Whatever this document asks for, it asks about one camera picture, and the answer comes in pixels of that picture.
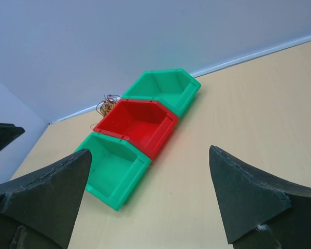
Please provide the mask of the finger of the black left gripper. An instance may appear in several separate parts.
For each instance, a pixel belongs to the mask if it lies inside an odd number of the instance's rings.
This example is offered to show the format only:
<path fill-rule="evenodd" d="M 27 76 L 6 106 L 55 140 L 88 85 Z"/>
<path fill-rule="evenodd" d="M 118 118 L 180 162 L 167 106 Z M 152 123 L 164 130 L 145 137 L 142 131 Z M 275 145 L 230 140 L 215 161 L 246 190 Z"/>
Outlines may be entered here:
<path fill-rule="evenodd" d="M 25 132 L 12 123 L 0 123 L 0 151 Z"/>

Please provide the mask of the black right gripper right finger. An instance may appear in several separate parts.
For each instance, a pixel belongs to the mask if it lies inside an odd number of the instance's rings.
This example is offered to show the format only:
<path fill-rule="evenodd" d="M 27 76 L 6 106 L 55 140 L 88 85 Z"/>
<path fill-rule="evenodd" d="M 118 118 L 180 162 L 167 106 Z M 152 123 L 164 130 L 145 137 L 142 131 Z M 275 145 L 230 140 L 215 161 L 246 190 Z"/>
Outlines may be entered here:
<path fill-rule="evenodd" d="M 210 175 L 234 248 L 311 248 L 311 188 L 209 149 Z"/>

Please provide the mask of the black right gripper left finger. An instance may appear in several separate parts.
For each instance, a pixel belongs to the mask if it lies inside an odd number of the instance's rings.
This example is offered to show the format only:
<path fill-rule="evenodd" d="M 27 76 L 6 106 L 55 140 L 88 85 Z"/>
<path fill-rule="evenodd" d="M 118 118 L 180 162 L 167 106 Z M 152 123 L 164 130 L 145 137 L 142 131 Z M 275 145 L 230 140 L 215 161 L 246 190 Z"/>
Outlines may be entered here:
<path fill-rule="evenodd" d="M 68 248 L 91 161 L 81 149 L 0 184 L 0 248 Z"/>

